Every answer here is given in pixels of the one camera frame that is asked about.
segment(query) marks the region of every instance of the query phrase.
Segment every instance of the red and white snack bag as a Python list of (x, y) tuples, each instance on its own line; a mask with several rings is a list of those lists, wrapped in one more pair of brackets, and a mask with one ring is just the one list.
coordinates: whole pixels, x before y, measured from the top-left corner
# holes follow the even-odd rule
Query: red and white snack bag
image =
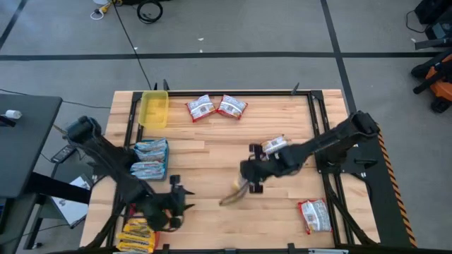
[(320, 231), (330, 232), (332, 230), (328, 209), (323, 199), (299, 202), (298, 209), (303, 215), (308, 234)]
[(220, 106), (217, 109), (217, 112), (222, 114), (223, 116), (231, 116), (236, 119), (240, 119), (242, 117), (243, 111), (245, 111), (248, 103), (239, 101), (234, 97), (230, 97), (229, 95), (223, 95), (221, 99)]
[(215, 113), (215, 106), (211, 102), (209, 95), (203, 95), (198, 99), (186, 104), (193, 122)]

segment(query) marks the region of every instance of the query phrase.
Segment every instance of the yellow bin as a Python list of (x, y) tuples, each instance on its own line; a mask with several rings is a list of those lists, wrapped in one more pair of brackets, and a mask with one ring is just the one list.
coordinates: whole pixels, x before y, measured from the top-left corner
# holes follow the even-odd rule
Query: yellow bin
[(169, 105), (167, 91), (143, 92), (138, 122), (146, 128), (164, 128), (167, 125)]

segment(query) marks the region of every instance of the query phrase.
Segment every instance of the black desk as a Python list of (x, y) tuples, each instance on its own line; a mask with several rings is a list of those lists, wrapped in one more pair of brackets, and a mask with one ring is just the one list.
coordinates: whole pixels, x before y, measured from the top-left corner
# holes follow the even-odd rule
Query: black desk
[[(6, 207), (0, 243), (23, 234), (40, 194), (89, 203), (88, 190), (32, 172), (61, 103), (60, 97), (0, 95), (0, 114), (8, 109), (22, 112), (14, 127), (0, 127), (0, 197), (13, 201)], [(19, 242), (0, 246), (1, 252), (14, 253)]]

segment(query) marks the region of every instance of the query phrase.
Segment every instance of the orange and black stripe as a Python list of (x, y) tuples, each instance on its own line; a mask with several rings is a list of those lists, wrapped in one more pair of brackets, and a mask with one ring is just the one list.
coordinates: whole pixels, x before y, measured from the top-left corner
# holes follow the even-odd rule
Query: orange and black stripe
[(405, 228), (407, 229), (408, 237), (410, 238), (410, 242), (411, 242), (412, 247), (416, 248), (417, 247), (416, 238), (415, 238), (415, 235), (413, 234), (412, 229), (411, 229), (410, 220), (408, 219), (407, 211), (406, 211), (405, 206), (403, 204), (402, 197), (400, 195), (400, 190), (398, 189), (396, 176), (394, 175), (393, 167), (391, 165), (391, 162), (389, 161), (388, 151), (386, 150), (386, 148), (384, 146), (384, 139), (383, 139), (383, 136), (381, 134), (381, 131), (379, 132), (379, 143), (380, 143), (381, 152), (383, 153), (383, 158), (384, 158), (384, 160), (386, 162), (386, 167), (388, 168), (389, 178), (390, 178), (390, 180), (391, 180), (391, 182), (393, 184), (395, 198), (397, 198), (397, 203), (398, 203), (398, 206), (400, 208), (400, 213), (401, 213), (402, 218), (403, 218), (403, 223), (405, 224)]

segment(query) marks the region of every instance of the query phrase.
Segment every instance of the wooden tabletop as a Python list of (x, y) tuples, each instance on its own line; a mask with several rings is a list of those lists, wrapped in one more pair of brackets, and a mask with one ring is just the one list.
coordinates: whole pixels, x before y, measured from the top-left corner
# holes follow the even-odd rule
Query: wooden tabletop
[[(115, 92), (105, 137), (114, 145), (124, 144), (133, 92)], [(340, 90), (323, 90), (331, 127), (347, 117)], [(262, 195), (247, 195), (239, 203), (220, 207), (218, 200), (232, 191), (239, 173), (239, 162), (249, 156), (249, 143), (262, 143), (281, 134), (292, 143), (313, 138), (306, 99), (290, 96), (247, 96), (237, 99), (249, 105), (241, 120), (214, 114), (197, 123), (191, 122), (185, 103), (193, 97), (170, 97), (166, 128), (145, 129), (143, 139), (166, 137), (169, 140), (168, 174), (180, 174), (185, 189), (195, 195), (187, 197), (195, 204), (186, 211), (184, 225), (174, 233), (161, 234), (159, 247), (169, 243), (171, 249), (216, 248), (296, 248), (333, 247), (331, 232), (306, 234), (297, 202), (324, 198), (323, 182), (313, 157), (308, 158), (296, 176), (271, 178)], [(221, 97), (211, 97), (219, 105)], [(134, 124), (131, 140), (136, 139)], [(379, 241), (365, 183), (342, 175), (350, 214), (374, 241)], [(168, 181), (150, 182), (157, 192), (170, 189)], [(93, 189), (81, 246), (101, 230), (112, 211), (115, 182), (105, 178)], [(343, 223), (338, 212), (342, 242)], [(117, 232), (122, 223), (118, 223)]]

